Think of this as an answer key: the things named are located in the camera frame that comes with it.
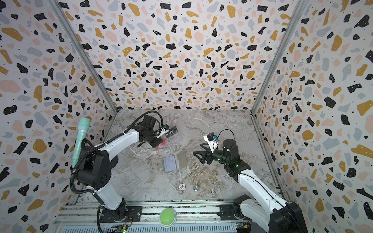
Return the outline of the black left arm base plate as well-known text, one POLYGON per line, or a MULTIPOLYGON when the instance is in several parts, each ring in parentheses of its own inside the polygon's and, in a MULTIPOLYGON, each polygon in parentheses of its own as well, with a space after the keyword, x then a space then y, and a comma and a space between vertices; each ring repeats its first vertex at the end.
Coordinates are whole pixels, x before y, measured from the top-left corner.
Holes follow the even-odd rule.
POLYGON ((99 213, 100 223, 134 223, 139 222, 141 218, 142 206, 124 206, 120 205, 116 210, 109 210, 103 207, 99 213))

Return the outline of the red circle credit card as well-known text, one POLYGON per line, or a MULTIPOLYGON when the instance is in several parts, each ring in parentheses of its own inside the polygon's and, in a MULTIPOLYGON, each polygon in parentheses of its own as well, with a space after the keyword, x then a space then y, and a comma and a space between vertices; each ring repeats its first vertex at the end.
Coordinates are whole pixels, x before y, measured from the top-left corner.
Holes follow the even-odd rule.
POLYGON ((163 139, 162 139, 162 142, 161 142, 161 143, 156 147, 156 149, 157 149, 157 150, 160 150, 160 149, 166 147, 167 144, 168 144, 167 139, 166 139, 166 138, 163 138, 163 139))

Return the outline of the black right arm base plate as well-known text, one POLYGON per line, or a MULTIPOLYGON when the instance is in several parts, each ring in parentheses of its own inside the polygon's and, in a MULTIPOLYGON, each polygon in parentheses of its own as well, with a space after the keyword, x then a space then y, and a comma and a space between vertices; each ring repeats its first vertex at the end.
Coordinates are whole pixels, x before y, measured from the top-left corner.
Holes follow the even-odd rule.
POLYGON ((237 203, 223 204, 219 206, 217 213, 221 220, 249 220, 257 214, 251 207, 244 207, 237 203))

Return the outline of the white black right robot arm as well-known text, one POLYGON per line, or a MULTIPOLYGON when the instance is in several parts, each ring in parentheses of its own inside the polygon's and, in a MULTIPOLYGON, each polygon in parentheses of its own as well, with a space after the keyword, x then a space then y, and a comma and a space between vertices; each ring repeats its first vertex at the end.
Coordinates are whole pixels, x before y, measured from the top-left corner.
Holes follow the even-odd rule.
POLYGON ((204 136, 200 146, 203 151, 193 155, 202 164, 217 161, 224 165, 229 177, 244 187, 251 196, 242 195, 233 202, 233 214, 238 219, 249 218, 267 233, 306 233, 307 226, 300 206, 288 202, 273 192, 240 158, 236 141, 226 139, 219 149, 218 138, 213 133, 204 136))

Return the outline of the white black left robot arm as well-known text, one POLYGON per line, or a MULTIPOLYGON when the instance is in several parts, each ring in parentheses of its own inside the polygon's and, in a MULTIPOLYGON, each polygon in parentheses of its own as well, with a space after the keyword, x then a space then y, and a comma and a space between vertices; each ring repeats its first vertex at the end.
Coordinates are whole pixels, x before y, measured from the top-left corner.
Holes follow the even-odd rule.
POLYGON ((149 143, 156 148, 162 143, 162 136, 169 132, 170 127, 162 117, 156 119, 152 113, 142 114, 123 132, 96 146, 89 145, 86 138, 90 119, 82 118, 72 156, 71 191, 75 194, 91 193, 105 210, 125 213, 125 200, 110 181, 111 170, 118 162, 118 154, 129 146, 149 143))

